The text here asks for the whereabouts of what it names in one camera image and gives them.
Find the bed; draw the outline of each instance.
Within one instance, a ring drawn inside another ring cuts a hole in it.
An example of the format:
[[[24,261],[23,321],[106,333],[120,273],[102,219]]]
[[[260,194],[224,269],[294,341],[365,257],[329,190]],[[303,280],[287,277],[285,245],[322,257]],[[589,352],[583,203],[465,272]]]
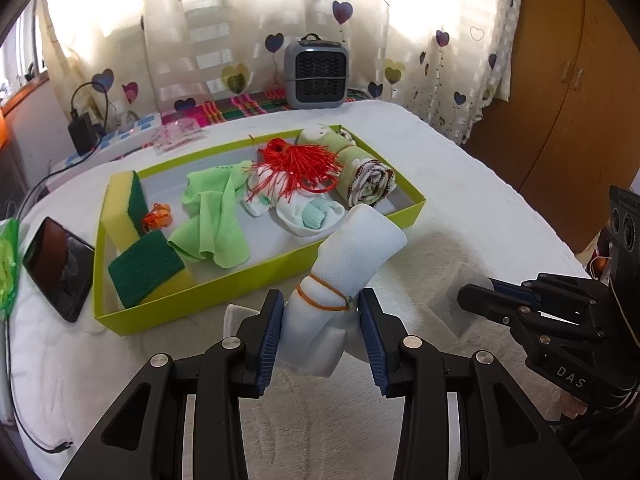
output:
[[[544,415],[556,388],[526,369],[524,352],[507,327],[483,319],[456,338],[430,310],[430,301],[465,262],[487,276],[520,283],[545,271],[586,276],[553,229],[491,170],[397,105],[364,101],[334,110],[297,110],[210,126],[210,134],[157,156],[142,150],[78,176],[39,202],[25,218],[23,248],[45,216],[89,243],[95,242],[102,196],[110,174],[141,170],[205,147],[303,128],[343,124],[382,153],[426,197],[408,245],[374,277],[383,309],[407,330],[442,351],[493,352]],[[285,297],[300,276],[277,285]],[[234,302],[259,308],[266,289]],[[43,480],[59,478],[77,446],[140,367],[157,352],[182,358],[204,352],[222,336],[223,305],[133,336],[119,337],[85,305],[68,324],[38,293],[25,272],[12,316],[11,346],[17,409],[26,427],[46,444],[74,446],[48,456],[23,436],[31,464]],[[367,364],[345,355],[331,378],[301,378],[276,370],[260,401],[241,402],[242,430],[251,478],[392,477],[402,400],[380,396]],[[185,478],[190,478],[187,465]]]

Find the red tassel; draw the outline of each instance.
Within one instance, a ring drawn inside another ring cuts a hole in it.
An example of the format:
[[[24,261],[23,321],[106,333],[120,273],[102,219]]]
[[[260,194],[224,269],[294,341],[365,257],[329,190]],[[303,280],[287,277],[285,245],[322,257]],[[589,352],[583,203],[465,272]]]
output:
[[[312,193],[325,193],[335,189],[338,185],[338,175],[342,166],[335,159],[335,153],[329,152],[324,146],[310,144],[298,146],[289,144],[284,139],[271,139],[265,148],[258,150],[264,162],[255,162],[252,169],[269,168],[271,173],[263,182],[250,189],[251,198],[268,187],[274,186],[274,177],[280,171],[289,175],[287,185],[280,196],[291,198],[294,191],[305,189]],[[329,184],[318,189],[323,183]]]

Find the smartphone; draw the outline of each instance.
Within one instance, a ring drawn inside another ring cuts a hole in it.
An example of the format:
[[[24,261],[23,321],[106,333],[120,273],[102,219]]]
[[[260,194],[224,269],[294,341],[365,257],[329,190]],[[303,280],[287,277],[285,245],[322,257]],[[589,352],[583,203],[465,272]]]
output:
[[[94,282],[95,249],[46,217],[33,237],[24,268],[51,306],[76,322]]]

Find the plastic packaging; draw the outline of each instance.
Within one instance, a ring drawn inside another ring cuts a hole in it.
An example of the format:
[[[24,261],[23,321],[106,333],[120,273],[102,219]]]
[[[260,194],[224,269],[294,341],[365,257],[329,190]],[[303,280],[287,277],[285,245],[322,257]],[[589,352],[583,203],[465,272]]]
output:
[[[0,319],[11,314],[18,291],[18,221],[0,226]]]
[[[164,124],[151,137],[151,142],[158,152],[167,152],[205,136],[198,121],[191,118],[183,118],[173,123]]]
[[[464,262],[453,262],[448,270],[449,284],[436,294],[429,306],[456,338],[460,339],[476,320],[482,318],[460,308],[458,291],[469,283],[489,290],[494,290],[494,285],[488,277]]]

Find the window sill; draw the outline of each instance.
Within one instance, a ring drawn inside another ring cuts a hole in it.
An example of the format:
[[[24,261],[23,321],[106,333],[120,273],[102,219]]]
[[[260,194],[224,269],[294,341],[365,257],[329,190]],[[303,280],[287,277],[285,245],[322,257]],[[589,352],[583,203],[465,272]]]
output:
[[[9,112],[24,101],[31,93],[49,80],[49,73],[42,72],[22,86],[8,101],[2,105],[2,114],[7,117]]]

